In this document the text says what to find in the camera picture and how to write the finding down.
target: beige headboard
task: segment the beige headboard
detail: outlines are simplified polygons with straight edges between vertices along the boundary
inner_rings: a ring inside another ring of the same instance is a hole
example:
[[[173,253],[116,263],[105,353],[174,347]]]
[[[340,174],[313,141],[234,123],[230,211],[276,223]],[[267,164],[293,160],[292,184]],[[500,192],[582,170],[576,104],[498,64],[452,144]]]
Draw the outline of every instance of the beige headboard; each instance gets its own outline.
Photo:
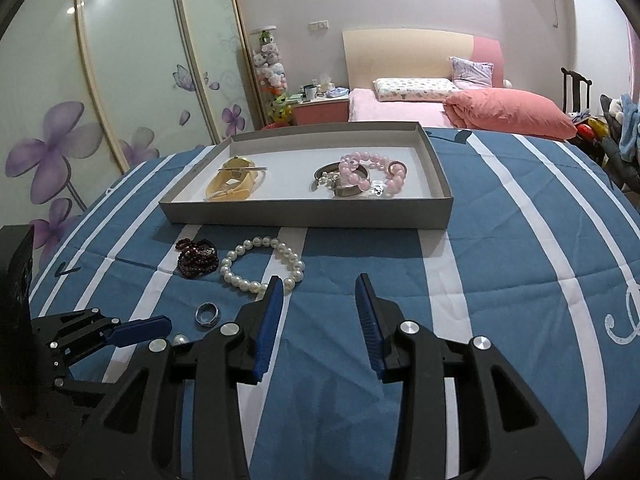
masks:
[[[495,40],[418,28],[345,30],[342,40],[351,89],[372,89],[380,77],[451,78],[449,56],[494,63],[494,86],[502,86],[502,53]]]

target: nightstand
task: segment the nightstand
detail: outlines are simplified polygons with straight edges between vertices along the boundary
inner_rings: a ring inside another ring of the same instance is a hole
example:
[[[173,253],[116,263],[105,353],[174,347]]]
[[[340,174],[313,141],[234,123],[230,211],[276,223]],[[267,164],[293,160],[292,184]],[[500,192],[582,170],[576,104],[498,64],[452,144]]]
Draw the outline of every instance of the nightstand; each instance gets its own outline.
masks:
[[[298,126],[349,121],[349,95],[333,99],[317,97],[312,101],[295,103],[292,108]]]

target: silver ring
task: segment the silver ring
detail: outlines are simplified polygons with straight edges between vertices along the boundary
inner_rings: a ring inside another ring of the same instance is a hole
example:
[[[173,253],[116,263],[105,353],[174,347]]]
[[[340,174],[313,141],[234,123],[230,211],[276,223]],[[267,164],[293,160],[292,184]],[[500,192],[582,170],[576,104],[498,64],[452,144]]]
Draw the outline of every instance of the silver ring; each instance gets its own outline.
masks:
[[[220,311],[213,303],[203,303],[196,310],[196,323],[205,328],[213,328],[220,321]]]

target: patterned pillow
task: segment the patterned pillow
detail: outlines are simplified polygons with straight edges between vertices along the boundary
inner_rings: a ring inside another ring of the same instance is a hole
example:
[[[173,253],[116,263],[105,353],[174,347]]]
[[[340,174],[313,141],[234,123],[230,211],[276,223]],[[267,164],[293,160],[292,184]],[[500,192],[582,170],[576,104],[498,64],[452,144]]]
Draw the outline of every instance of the patterned pillow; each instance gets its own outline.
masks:
[[[378,101],[444,101],[460,89],[444,78],[383,77],[373,82]]]
[[[462,90],[491,88],[494,75],[493,63],[476,63],[461,57],[449,57],[453,69],[453,82]]]

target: pillow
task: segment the pillow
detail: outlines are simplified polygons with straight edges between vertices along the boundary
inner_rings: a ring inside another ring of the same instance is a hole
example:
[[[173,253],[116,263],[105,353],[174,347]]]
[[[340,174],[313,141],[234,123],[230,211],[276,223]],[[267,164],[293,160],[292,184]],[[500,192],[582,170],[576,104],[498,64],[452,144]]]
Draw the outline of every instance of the pillow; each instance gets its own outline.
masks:
[[[476,63],[461,57],[451,56],[453,83],[462,90],[490,88],[494,75],[493,63]]]
[[[383,77],[373,82],[378,101],[443,101],[460,89],[444,78]]]
[[[462,120],[465,128],[551,139],[571,139],[576,134],[571,119],[553,101],[524,90],[463,90],[443,104],[449,120],[453,124]]]

